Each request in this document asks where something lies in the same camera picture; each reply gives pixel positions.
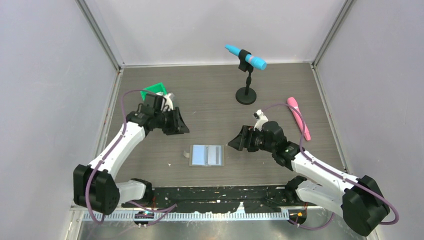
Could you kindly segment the grey leather card holder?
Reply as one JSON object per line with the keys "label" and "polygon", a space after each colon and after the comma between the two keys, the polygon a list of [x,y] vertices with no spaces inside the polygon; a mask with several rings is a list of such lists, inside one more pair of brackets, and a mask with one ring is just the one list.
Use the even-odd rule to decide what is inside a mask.
{"label": "grey leather card holder", "polygon": [[192,167],[223,167],[225,153],[223,145],[193,144],[183,152]]}

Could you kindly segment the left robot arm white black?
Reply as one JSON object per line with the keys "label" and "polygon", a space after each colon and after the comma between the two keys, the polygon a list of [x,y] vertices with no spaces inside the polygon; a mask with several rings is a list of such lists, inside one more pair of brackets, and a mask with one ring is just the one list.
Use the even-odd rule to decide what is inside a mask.
{"label": "left robot arm white black", "polygon": [[116,176],[135,147],[155,129],[165,135],[189,133],[173,93],[148,91],[137,110],[124,114],[123,124],[109,145],[89,164],[73,171],[73,201],[90,212],[110,215],[116,207],[135,201],[141,207],[153,202],[152,184],[132,178],[116,182]]}

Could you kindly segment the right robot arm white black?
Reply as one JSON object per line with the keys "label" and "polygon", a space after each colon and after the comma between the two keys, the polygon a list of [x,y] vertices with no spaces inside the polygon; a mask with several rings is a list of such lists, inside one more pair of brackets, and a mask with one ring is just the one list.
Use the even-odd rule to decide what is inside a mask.
{"label": "right robot arm white black", "polygon": [[390,207],[383,201],[380,187],[372,177],[347,174],[313,157],[298,144],[287,140],[275,121],[264,123],[261,129],[243,125],[228,146],[237,151],[271,153],[278,165],[298,173],[285,186],[288,203],[309,202],[325,208],[343,218],[361,236],[367,237],[390,213]]}

